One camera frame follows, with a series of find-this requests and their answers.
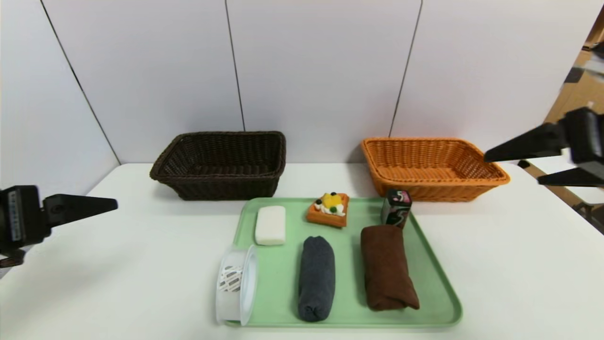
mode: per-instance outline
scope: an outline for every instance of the dark gray rolled towel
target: dark gray rolled towel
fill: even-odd
[[[298,314],[304,321],[327,319],[336,291],[336,266],[331,245],[321,236],[304,241],[298,283]]]

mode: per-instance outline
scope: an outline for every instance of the table surface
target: table surface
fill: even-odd
[[[447,329],[237,329],[214,290],[243,201],[181,201],[115,169],[90,195],[116,211],[60,226],[0,280],[0,339],[601,339],[604,237],[515,165],[510,184],[470,203],[413,213],[464,308]],[[367,165],[288,164],[275,196],[376,196]]]
[[[577,167],[570,160],[568,149],[563,149],[560,156],[527,159],[527,161],[548,175]],[[604,190],[600,188],[581,186],[566,186],[565,188],[587,204],[604,203]]]

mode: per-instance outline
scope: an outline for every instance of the white wall panel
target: white wall panel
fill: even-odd
[[[0,185],[86,194],[117,165],[38,0],[2,1]]]
[[[154,162],[184,132],[242,130],[221,0],[44,0],[118,158]]]
[[[362,160],[387,136],[420,0],[227,0],[247,130],[289,162]]]
[[[602,0],[425,0],[393,137],[489,149],[543,122]]]

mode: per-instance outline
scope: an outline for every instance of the dark brown wicker basket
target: dark brown wicker basket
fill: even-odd
[[[194,132],[177,136],[150,176],[183,200],[250,200],[273,196],[284,168],[278,131]]]

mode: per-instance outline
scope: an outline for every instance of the cake slice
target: cake slice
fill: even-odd
[[[325,194],[310,205],[306,220],[337,228],[346,227],[349,201],[350,198],[346,194]]]

